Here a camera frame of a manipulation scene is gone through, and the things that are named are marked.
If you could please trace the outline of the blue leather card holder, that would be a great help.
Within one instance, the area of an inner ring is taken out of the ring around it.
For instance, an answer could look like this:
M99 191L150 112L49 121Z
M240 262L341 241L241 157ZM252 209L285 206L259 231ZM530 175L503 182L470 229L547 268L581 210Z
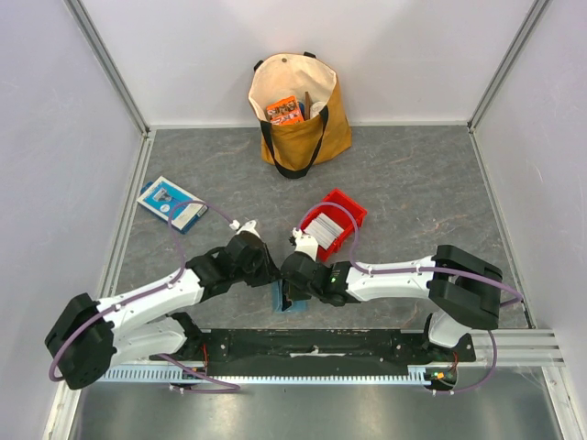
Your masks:
M271 284L272 310L277 314L301 313L307 310L307 301L294 300L290 295L290 286L285 280Z

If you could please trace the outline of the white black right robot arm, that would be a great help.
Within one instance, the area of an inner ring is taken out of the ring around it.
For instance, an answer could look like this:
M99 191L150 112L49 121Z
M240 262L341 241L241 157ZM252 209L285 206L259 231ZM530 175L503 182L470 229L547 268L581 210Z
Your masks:
M433 256L375 265L340 261L327 266L296 250L281 273L294 292L337 307L379 299L430 301L437 311L419 345L434 361L471 330L493 331L499 324L502 271L451 245L439 246Z

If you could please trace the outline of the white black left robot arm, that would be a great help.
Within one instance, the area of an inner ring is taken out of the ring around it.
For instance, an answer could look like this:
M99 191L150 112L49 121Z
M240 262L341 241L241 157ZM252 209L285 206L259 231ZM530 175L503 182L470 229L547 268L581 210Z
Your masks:
M172 274L133 291L94 300L86 292L69 300L45 338L49 377L83 389L110 368L136 358L198 356L202 338L183 307L224 294L238 283L269 285L280 271L255 230L240 229L223 247L193 257Z

